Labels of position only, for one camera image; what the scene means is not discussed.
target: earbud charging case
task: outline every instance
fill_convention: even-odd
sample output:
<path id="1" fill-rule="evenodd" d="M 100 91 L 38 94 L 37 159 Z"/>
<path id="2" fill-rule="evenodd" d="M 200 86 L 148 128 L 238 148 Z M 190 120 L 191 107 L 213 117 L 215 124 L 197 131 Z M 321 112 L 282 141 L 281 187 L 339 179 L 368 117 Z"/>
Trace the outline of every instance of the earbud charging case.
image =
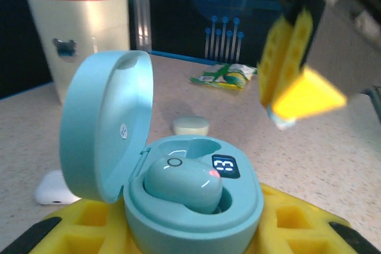
<path id="1" fill-rule="evenodd" d="M 146 146 L 152 100 L 146 52 L 100 52 L 82 63 L 61 121 L 60 158 L 68 187 L 78 197 L 106 203 L 123 196 L 143 254 L 244 253 L 264 203 L 250 161 L 238 148 L 205 136 L 171 136 Z M 221 172 L 223 194 L 214 214 L 147 194 L 147 169 L 168 155 L 200 160 Z"/>

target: case hinge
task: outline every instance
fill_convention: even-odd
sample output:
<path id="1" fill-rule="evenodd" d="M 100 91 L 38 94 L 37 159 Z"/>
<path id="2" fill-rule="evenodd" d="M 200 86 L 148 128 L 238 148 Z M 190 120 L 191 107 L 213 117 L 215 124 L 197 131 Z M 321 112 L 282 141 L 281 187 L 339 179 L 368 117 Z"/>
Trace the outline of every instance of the case hinge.
<path id="1" fill-rule="evenodd" d="M 148 154 L 150 151 L 151 151 L 151 147 L 147 147 L 141 151 L 140 158 L 138 160 L 138 163 L 135 166 L 135 169 L 133 170 L 133 172 L 130 176 L 130 180 L 132 180 L 132 178 L 135 178 L 140 173 L 140 171 L 143 167 L 143 164 L 144 164 L 146 158 L 148 157 Z"/>

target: small round cream object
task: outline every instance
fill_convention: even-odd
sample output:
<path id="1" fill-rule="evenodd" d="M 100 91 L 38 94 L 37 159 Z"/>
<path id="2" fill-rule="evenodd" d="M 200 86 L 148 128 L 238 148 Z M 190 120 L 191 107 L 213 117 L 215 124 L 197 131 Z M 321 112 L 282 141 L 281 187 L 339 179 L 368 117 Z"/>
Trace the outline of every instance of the small round cream object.
<path id="1" fill-rule="evenodd" d="M 173 121 L 175 135 L 202 135 L 209 131 L 209 121 L 200 116 L 182 116 Z"/>

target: led digital display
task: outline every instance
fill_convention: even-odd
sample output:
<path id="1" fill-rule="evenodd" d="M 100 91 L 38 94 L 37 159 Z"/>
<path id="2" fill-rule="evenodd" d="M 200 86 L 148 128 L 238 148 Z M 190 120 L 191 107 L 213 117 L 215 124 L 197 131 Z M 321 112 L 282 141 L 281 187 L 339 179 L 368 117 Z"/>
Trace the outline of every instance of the led digital display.
<path id="1" fill-rule="evenodd" d="M 213 168 L 215 168 L 223 178 L 239 178 L 237 162 L 234 157 L 228 155 L 213 155 Z"/>

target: teal earbud case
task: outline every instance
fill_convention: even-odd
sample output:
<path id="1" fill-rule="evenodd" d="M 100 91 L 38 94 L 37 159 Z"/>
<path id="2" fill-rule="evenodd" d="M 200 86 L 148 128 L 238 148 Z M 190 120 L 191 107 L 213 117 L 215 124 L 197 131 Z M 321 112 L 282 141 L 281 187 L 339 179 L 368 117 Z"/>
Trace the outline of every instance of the teal earbud case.
<path id="1" fill-rule="evenodd" d="M 146 144 L 154 81 L 143 51 L 87 58 L 68 88 L 60 160 L 77 196 L 114 203 L 143 254 L 243 253 L 264 199 L 245 154 L 206 136 Z"/>

